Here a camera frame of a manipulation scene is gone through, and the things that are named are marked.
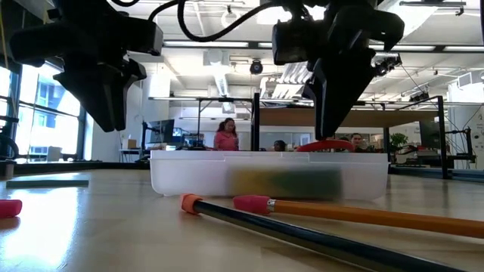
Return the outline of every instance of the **pencil eraser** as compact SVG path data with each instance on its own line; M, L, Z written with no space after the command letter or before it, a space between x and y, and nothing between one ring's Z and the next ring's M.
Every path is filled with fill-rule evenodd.
M20 214L22 201L18 199L0 199L0 218L12 218Z
M198 215L194 209L194 204L198 200L203 200L201 197L192 193L184 193L180 196L181 209L192 215Z
M267 202L271 198L268 196L236 196L234 197L234 207L244 212L252 212L260 215L268 215Z

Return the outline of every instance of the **metal ferrule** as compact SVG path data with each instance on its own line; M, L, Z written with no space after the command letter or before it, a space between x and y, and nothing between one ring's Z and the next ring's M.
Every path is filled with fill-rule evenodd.
M274 209L275 209L275 199L269 199L269 200L267 200L267 209L270 212L274 212Z

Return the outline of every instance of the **white plastic bin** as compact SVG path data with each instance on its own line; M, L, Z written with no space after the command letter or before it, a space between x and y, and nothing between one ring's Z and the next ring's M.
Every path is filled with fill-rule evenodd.
M386 154L151 151L157 193L263 194L373 200L386 192Z

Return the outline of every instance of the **cardboard box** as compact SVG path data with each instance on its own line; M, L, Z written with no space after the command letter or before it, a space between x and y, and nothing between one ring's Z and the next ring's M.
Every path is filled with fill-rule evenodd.
M136 140L123 139L123 149L136 149Z

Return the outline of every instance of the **black pencil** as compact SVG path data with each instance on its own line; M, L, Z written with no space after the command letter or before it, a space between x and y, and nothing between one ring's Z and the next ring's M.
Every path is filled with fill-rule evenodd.
M210 204L193 194L181 196L181 208L192 214L205 214L368 270L382 272L462 271L422 258Z

